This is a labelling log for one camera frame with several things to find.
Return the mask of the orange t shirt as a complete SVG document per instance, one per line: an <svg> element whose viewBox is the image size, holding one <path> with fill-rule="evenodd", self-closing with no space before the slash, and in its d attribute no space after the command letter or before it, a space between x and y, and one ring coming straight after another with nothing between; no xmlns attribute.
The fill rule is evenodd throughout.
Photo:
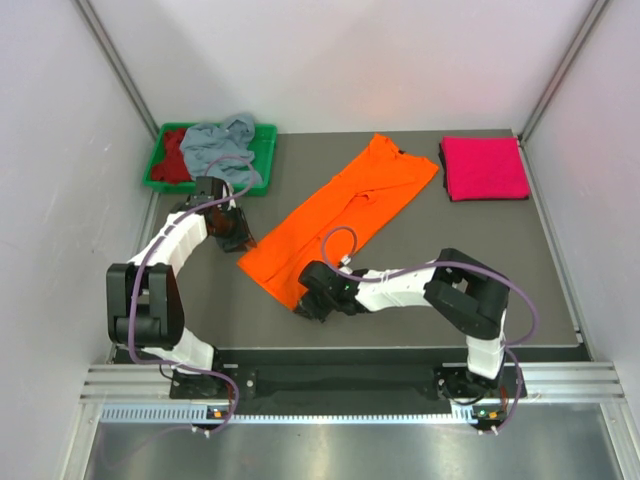
<svg viewBox="0 0 640 480"><path fill-rule="evenodd" d="M306 293L298 278L307 264L320 260L321 243L338 226L352 228L331 235L326 253L337 264L353 245L362 247L408 205L439 171L426 157L399 149L376 134L367 147L320 188L237 265L288 309Z"/></svg>

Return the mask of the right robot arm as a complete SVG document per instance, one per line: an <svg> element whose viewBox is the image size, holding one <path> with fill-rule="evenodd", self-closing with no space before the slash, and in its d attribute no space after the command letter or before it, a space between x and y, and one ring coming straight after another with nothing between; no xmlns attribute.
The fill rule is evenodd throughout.
<svg viewBox="0 0 640 480"><path fill-rule="evenodd" d="M503 383L504 324L514 285L459 250L443 249L426 266L382 271L314 260L299 275L299 283L305 293L294 312L321 322L332 312L353 316L406 307L437 311L466 337L466 372L439 375L441 394L450 399L478 401Z"/></svg>

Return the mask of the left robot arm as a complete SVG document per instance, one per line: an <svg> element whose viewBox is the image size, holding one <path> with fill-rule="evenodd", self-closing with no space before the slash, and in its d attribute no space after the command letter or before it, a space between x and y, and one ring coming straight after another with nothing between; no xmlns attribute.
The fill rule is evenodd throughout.
<svg viewBox="0 0 640 480"><path fill-rule="evenodd" d="M167 366L192 378L205 396L237 386L217 349L186 327L177 277L189 257L213 240L225 253L256 245L236 200L243 194L217 177L199 177L195 191L174 206L158 233L125 263L106 273L107 330L111 342L139 365Z"/></svg>

